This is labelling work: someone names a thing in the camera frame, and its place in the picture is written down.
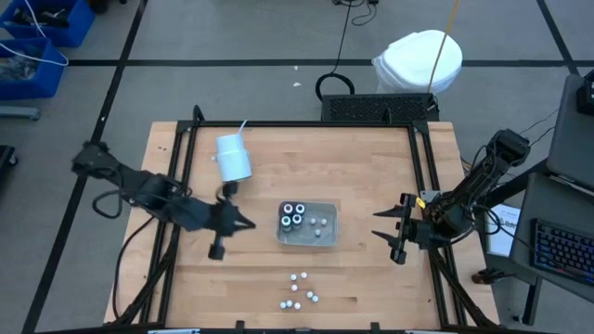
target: blue bin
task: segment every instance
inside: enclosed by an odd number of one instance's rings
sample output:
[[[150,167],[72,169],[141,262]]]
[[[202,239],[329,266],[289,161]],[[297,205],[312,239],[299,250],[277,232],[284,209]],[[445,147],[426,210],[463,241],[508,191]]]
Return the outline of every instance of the blue bin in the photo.
[[[29,0],[33,10],[39,6],[64,6],[71,8],[68,16],[68,28],[44,27],[42,30],[55,46],[75,47],[83,43],[86,33],[91,28],[95,14],[84,0]],[[0,28],[6,29],[14,38],[42,37],[35,26],[11,23],[17,8],[26,10],[24,0],[13,0],[5,12],[0,16]]]
[[[24,51],[31,56],[32,50],[43,50],[41,59],[53,60],[63,63],[65,60],[47,38],[32,38],[22,40],[0,41],[6,47]],[[0,47],[0,58],[13,57],[14,55]],[[0,81],[0,100],[52,97],[58,90],[59,80],[64,72],[64,67],[39,62],[35,75],[30,80]]]

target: wooden table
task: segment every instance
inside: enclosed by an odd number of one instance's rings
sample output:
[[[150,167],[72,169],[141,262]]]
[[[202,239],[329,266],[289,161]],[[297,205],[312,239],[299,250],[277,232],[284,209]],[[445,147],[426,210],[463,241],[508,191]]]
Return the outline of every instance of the wooden table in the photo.
[[[174,129],[174,122],[153,123],[143,169],[167,173]],[[430,129],[441,187],[452,189],[463,178],[452,124],[430,123]],[[214,191],[221,185],[211,160],[214,139],[234,131],[199,129],[189,181],[193,196],[214,201]],[[244,320],[247,328],[364,329],[370,322],[380,322],[384,329],[440,327],[427,253],[407,243],[407,263],[396,265],[389,259],[386,242],[371,234],[371,230],[395,234],[395,221],[371,214],[394,206],[402,192],[417,193],[406,129],[248,127],[243,133],[253,177],[240,184],[234,201],[258,227],[226,239],[222,262],[207,258],[213,232],[182,233],[168,327],[232,328],[237,320]],[[425,153],[420,136],[417,139],[428,186]],[[340,217],[337,246],[278,244],[277,208],[284,199],[334,203]],[[413,216],[420,218],[419,209]],[[133,209],[126,237],[147,218],[142,210]],[[155,231],[156,224],[149,226],[123,256],[120,310],[146,280]],[[471,274],[485,268],[478,236],[460,242],[454,252],[462,285],[498,322],[491,288],[471,282]],[[309,277],[298,281],[300,290],[292,292],[289,275],[302,271]],[[446,283],[445,287],[451,303]],[[319,295],[319,303],[304,296],[310,289]],[[155,292],[155,298],[160,297],[161,287]],[[303,308],[281,311],[278,304],[288,299]],[[152,308],[151,319],[156,319],[157,308]],[[448,305],[452,323],[453,309]],[[106,321],[112,318],[109,307]]]

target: gray floor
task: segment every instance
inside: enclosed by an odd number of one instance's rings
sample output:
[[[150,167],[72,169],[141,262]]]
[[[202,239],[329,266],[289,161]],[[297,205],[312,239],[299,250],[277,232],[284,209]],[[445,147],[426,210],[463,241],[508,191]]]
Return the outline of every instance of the gray floor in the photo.
[[[8,0],[0,0],[0,8]],[[97,17],[84,44],[63,52],[72,59],[118,59],[138,0],[114,2]],[[344,58],[373,58],[411,32],[442,30],[453,0],[383,0],[378,17],[365,27],[349,26]],[[591,0],[548,1],[574,59],[594,59]],[[334,58],[346,7],[330,0],[149,0],[130,59],[298,59]],[[364,13],[363,7],[353,9]],[[536,1],[463,0],[452,31],[466,59],[561,60]],[[0,31],[0,38],[6,34]],[[21,164],[0,199],[0,328],[19,332],[51,250],[76,178],[70,159],[93,132],[115,68],[70,67],[51,99],[7,102],[36,106],[38,122],[0,120],[0,143],[19,150]],[[103,139],[123,162],[139,167],[154,121],[189,117],[200,104],[209,120],[317,120],[314,95],[329,67],[128,67],[111,108]],[[579,69],[585,74],[590,69]],[[357,93],[373,93],[369,66],[341,67]],[[471,160],[479,143],[500,128],[522,130],[559,106],[561,68],[464,68],[439,96],[442,120],[455,124],[462,156]],[[326,93],[346,93],[337,83]],[[551,119],[531,130],[537,138]],[[520,173],[546,157],[549,135],[533,147]],[[55,283],[37,330],[101,324],[108,303],[115,257],[126,217],[105,220],[90,200],[108,188],[89,181]],[[521,197],[510,201],[521,204]],[[510,279],[494,286],[501,321],[523,309],[527,287]],[[594,306],[551,285],[543,288],[533,329],[589,332]]]

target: white paper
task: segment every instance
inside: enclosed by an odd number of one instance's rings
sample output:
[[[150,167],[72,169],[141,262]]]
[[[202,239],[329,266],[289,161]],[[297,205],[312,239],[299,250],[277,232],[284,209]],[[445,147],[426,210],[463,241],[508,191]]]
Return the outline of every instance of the white paper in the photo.
[[[520,218],[520,209],[512,208],[507,205],[499,204],[493,208],[493,212],[501,220],[501,227],[506,231],[516,234],[516,226]],[[487,232],[495,232],[497,225],[489,217],[486,225]],[[487,236],[487,253],[499,256],[510,257],[511,244],[513,238],[503,231],[497,232],[495,235]]]

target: white cup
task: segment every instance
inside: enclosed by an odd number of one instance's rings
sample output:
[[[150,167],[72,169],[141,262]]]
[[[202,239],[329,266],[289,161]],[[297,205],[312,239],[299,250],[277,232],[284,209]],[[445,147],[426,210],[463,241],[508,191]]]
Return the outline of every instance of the white cup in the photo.
[[[250,152],[243,146],[241,134],[223,135],[216,138],[216,156],[223,182],[240,181],[252,176]]]

